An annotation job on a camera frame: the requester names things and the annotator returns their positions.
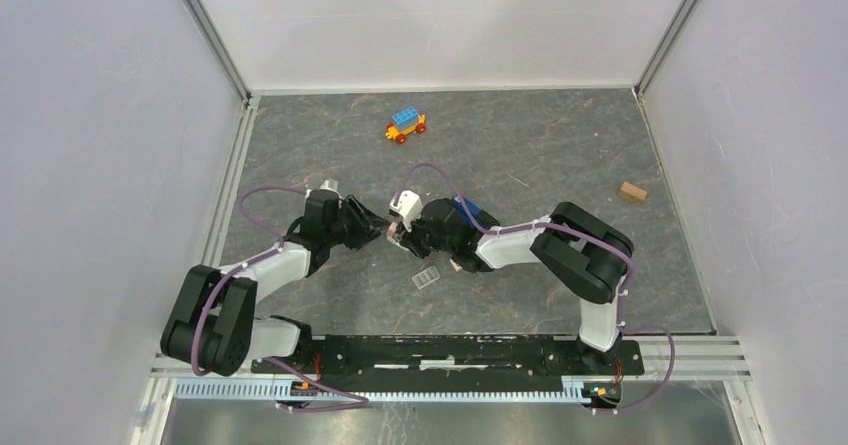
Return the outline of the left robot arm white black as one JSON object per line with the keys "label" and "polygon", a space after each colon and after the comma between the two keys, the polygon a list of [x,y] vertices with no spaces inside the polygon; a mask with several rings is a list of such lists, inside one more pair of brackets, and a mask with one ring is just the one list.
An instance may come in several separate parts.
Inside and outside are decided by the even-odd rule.
{"label": "left robot arm white black", "polygon": [[302,338],[308,326],[285,318],[260,319],[257,304],[323,266],[337,246],[360,250],[387,228],[352,195],[322,187],[306,191],[304,209],[270,248],[237,263],[187,272],[160,338],[163,355],[191,366],[194,374],[230,376],[245,362],[276,357],[290,372],[306,370],[314,346]]}

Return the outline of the pink white staple remover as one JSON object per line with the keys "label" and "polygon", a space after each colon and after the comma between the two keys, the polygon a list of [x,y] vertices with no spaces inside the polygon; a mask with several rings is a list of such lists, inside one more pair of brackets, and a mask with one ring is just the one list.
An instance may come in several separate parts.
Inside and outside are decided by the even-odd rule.
{"label": "pink white staple remover", "polygon": [[386,237],[389,240],[397,240],[399,236],[399,223],[391,222],[386,230]]}

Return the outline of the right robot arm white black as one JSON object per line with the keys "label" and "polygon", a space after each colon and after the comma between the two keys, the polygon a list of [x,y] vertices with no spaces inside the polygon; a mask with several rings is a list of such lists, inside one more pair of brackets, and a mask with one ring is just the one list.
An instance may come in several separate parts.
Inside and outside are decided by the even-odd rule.
{"label": "right robot arm white black", "polygon": [[512,265],[544,266],[580,301],[577,357],[591,373],[618,358],[619,296],[633,272],[633,242],[571,202],[539,219],[503,226],[460,195],[425,203],[409,190],[389,205],[390,242],[419,258],[440,252],[468,273]]}

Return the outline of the blue stapler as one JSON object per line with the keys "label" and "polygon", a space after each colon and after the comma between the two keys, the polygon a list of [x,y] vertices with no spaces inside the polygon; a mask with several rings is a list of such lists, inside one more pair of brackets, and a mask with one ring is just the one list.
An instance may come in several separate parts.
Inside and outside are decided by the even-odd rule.
{"label": "blue stapler", "polygon": [[451,201],[461,218],[468,224],[469,227],[474,227],[474,225],[477,224],[483,229],[491,229],[492,227],[501,225],[496,218],[478,207],[467,197],[455,195],[451,198]]}

